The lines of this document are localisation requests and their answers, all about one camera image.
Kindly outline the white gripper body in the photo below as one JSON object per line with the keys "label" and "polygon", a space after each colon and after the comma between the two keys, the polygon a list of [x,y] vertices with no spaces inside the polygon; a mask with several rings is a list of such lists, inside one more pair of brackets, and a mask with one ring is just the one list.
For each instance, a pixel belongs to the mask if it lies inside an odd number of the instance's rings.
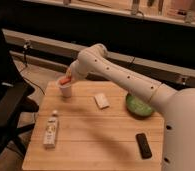
{"label": "white gripper body", "polygon": [[74,61],[68,67],[66,76],[70,77],[72,82],[77,82],[86,77],[86,71],[78,61]]}

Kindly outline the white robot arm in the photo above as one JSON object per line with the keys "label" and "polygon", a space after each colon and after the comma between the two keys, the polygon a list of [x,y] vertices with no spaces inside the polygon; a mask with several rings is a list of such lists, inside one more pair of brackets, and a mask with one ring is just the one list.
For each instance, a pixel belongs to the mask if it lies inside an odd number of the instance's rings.
{"label": "white robot arm", "polygon": [[175,90],[106,59],[102,44],[78,53],[67,75],[72,82],[96,72],[149,104],[164,117],[162,171],[195,171],[195,88]]}

